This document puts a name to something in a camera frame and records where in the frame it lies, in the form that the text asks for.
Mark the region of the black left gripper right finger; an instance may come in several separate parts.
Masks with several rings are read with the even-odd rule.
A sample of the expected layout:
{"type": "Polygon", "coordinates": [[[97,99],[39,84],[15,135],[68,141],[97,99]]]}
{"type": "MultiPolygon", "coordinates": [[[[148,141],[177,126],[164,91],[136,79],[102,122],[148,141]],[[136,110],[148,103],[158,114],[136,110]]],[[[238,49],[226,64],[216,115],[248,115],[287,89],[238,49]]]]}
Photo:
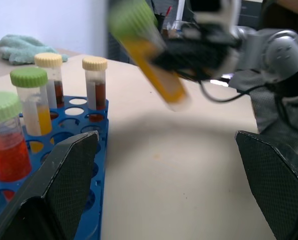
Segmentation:
{"type": "Polygon", "coordinates": [[[298,154],[271,137],[239,130],[235,140],[250,190],[276,240],[298,240],[298,154]]]}

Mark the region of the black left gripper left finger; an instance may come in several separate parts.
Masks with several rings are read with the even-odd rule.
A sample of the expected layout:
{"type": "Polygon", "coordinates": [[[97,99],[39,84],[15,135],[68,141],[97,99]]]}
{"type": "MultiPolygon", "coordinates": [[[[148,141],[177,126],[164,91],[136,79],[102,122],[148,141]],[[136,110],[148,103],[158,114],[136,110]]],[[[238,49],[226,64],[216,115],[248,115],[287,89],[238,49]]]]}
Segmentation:
{"type": "Polygon", "coordinates": [[[89,194],[98,132],[55,145],[0,214],[0,240],[73,240],[89,194]]]}

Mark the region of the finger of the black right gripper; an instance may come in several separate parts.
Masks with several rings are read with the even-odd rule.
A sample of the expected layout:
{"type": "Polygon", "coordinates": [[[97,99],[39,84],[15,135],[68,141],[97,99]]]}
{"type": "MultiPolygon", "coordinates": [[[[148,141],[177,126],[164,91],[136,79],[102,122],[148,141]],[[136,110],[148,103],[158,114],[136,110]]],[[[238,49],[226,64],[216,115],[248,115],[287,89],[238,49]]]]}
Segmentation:
{"type": "Polygon", "coordinates": [[[168,72],[180,73],[186,70],[186,51],[182,49],[165,49],[152,58],[152,63],[168,72]]]}

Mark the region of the green-capped yellow liquid tube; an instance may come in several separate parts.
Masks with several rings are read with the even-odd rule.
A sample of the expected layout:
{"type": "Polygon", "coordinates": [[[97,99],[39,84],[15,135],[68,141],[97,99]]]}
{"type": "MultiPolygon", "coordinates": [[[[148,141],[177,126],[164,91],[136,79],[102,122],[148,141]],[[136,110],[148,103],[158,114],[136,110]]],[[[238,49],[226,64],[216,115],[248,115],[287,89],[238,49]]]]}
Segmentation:
{"type": "Polygon", "coordinates": [[[46,85],[47,72],[38,67],[22,67],[11,71],[12,85],[17,89],[27,134],[38,137],[52,131],[46,85]]]}
{"type": "Polygon", "coordinates": [[[173,111],[183,110],[189,96],[176,73],[152,63],[166,45],[157,19],[145,0],[118,0],[109,12],[109,29],[173,111]]]}

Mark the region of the blue test tube rack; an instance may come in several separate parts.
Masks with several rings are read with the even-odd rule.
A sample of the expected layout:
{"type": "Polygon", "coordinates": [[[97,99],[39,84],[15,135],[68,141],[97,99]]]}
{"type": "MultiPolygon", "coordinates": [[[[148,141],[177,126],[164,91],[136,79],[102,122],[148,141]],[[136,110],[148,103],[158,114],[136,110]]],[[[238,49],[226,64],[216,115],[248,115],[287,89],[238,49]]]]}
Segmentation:
{"type": "MultiPolygon", "coordinates": [[[[89,196],[80,218],[80,223],[74,240],[101,240],[102,224],[102,206],[105,183],[105,161],[107,149],[107,136],[109,120],[107,117],[108,109],[95,111],[96,115],[102,115],[103,119],[98,122],[89,121],[89,114],[86,103],[77,104],[73,100],[76,96],[65,96],[65,106],[63,108],[54,108],[50,112],[55,114],[52,120],[52,132],[44,136],[30,136],[25,134],[26,142],[41,142],[43,148],[38,153],[30,152],[32,171],[37,171],[47,155],[54,146],[73,135],[89,131],[98,131],[99,140],[94,159],[93,176],[90,185],[89,196]]],[[[4,191],[14,193],[21,187],[25,180],[21,179],[15,182],[0,182],[0,214],[5,209],[9,200],[4,196],[4,191]]]]}

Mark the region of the clear pen holder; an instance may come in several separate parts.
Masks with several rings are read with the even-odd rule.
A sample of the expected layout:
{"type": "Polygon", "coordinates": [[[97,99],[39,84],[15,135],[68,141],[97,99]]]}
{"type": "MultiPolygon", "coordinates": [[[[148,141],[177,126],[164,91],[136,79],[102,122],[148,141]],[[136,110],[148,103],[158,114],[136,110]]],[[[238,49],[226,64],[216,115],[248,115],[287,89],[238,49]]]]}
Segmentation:
{"type": "Polygon", "coordinates": [[[174,22],[168,22],[163,25],[162,36],[167,39],[179,38],[182,35],[181,27],[186,24],[186,21],[175,20],[174,22]]]}

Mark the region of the green-capped red liquid tube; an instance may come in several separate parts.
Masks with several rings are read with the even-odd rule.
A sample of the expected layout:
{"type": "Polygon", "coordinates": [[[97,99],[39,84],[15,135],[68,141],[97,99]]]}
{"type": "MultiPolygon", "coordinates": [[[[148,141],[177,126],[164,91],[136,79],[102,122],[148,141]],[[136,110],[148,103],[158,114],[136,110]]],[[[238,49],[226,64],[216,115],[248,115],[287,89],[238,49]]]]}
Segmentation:
{"type": "Polygon", "coordinates": [[[14,182],[32,170],[19,114],[22,106],[12,92],[0,91],[0,181],[14,182]]]}

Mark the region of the grey mesh chair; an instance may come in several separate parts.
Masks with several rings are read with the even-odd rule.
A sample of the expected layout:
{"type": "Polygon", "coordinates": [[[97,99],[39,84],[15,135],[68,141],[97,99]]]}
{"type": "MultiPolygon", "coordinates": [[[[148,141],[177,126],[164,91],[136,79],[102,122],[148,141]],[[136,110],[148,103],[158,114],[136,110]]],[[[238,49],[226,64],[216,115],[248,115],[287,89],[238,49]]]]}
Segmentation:
{"type": "MultiPolygon", "coordinates": [[[[251,70],[236,72],[229,81],[231,88],[242,92],[263,84],[261,75],[251,70]]],[[[262,87],[255,89],[249,95],[258,132],[288,144],[298,154],[298,131],[291,129],[279,118],[274,94],[262,87]]]]}

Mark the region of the cream-capped dark red tube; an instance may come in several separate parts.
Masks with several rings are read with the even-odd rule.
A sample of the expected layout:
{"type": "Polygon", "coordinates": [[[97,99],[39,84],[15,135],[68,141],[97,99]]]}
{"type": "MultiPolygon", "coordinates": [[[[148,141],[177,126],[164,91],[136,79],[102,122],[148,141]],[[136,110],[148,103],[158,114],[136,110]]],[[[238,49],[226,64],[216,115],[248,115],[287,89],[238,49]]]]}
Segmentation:
{"type": "Polygon", "coordinates": [[[47,72],[48,83],[46,88],[49,108],[63,108],[65,102],[62,80],[62,56],[51,52],[39,53],[34,56],[34,61],[37,67],[47,72]]]}
{"type": "Polygon", "coordinates": [[[88,109],[101,111],[106,108],[107,60],[99,56],[87,56],[82,60],[85,70],[88,109]]]}

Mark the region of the teal fluffy cloth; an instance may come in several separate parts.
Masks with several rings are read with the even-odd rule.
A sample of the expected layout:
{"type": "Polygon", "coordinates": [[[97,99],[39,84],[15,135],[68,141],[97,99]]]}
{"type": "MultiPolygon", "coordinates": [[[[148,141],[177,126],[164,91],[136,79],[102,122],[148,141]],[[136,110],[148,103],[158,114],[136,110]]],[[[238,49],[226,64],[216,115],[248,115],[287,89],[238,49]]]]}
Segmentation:
{"type": "Polygon", "coordinates": [[[8,34],[0,40],[1,58],[9,61],[14,66],[35,64],[35,55],[40,53],[59,54],[63,62],[68,60],[67,55],[60,54],[53,47],[42,43],[32,36],[8,34]]]}

